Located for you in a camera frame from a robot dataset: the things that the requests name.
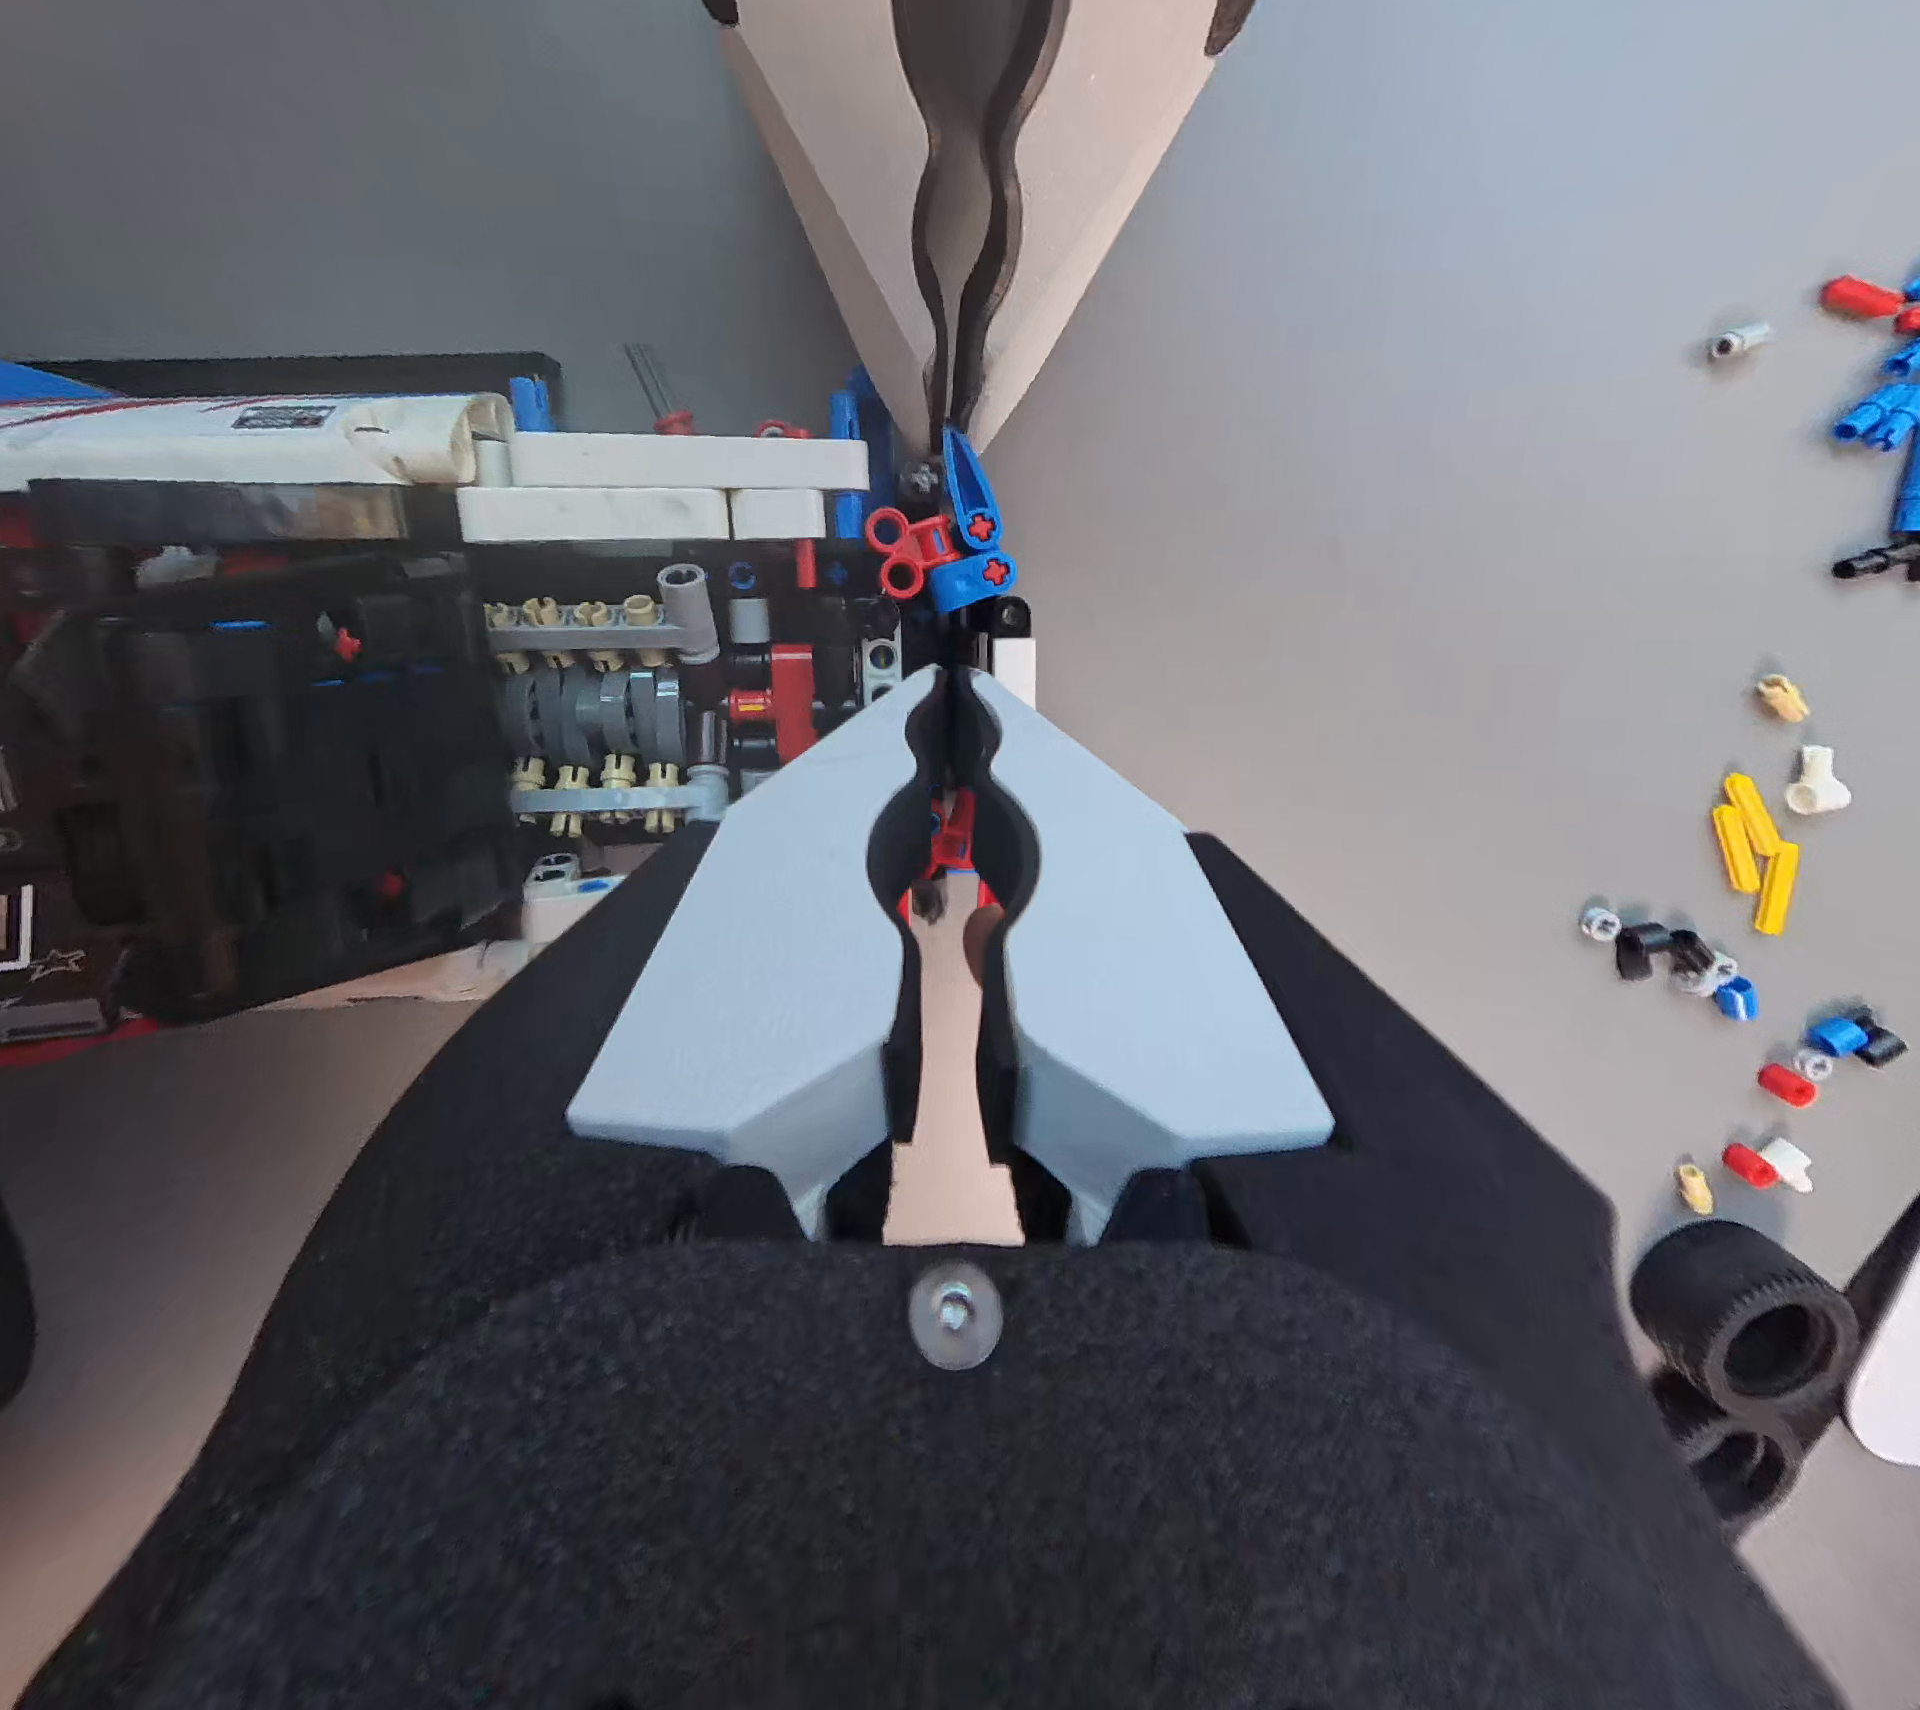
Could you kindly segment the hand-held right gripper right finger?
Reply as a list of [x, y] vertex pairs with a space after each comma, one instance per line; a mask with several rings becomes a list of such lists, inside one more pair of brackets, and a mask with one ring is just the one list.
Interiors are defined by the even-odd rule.
[[1033, 1237], [1096, 1244], [1145, 1171], [1331, 1141], [1331, 1107], [1170, 814], [979, 670], [957, 678], [957, 774], [1001, 911], [982, 1122]]

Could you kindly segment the blue and red toy piece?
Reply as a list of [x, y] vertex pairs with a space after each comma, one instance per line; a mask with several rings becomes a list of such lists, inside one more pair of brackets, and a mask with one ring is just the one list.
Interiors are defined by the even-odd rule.
[[951, 616], [1010, 596], [1019, 567], [1001, 543], [998, 498], [967, 434], [947, 427], [940, 456], [942, 508], [914, 521], [894, 507], [879, 507], [862, 538], [879, 559], [887, 600], [897, 606], [928, 600], [936, 613]]

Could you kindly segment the toy race car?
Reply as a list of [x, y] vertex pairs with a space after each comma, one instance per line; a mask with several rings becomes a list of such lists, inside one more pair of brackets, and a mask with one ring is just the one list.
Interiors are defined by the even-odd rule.
[[928, 663], [1034, 696], [1010, 596], [881, 593], [942, 508], [823, 430], [636, 429], [545, 355], [3, 362], [3, 1067], [273, 1003], [466, 1003]]

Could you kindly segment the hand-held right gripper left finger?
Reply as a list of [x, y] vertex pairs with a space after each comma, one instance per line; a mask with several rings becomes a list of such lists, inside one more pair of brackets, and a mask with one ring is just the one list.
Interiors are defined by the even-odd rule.
[[729, 811], [567, 1104], [576, 1137], [764, 1169], [825, 1236], [832, 1190], [912, 1130], [898, 902], [947, 698], [919, 670]]

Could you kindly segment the black toy tyre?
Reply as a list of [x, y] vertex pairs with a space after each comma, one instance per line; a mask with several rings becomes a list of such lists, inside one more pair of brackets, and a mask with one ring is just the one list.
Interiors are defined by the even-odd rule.
[[1807, 1438], [1840, 1414], [1857, 1318], [1763, 1233], [1723, 1218], [1673, 1231], [1633, 1269], [1627, 1305], [1667, 1371], [1726, 1416]]
[[1793, 1492], [1804, 1450], [1787, 1418], [1769, 1407], [1728, 1410], [1673, 1369], [1657, 1371], [1645, 1391], [1728, 1538], [1771, 1514]]

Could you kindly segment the pile of blue connector pins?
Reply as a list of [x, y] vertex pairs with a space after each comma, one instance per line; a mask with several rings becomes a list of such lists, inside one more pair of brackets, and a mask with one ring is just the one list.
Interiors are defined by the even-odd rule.
[[1900, 533], [1918, 533], [1918, 283], [1912, 278], [1901, 290], [1912, 304], [1887, 322], [1896, 347], [1882, 362], [1885, 382], [1832, 427], [1837, 443], [1903, 457], [1882, 545]]

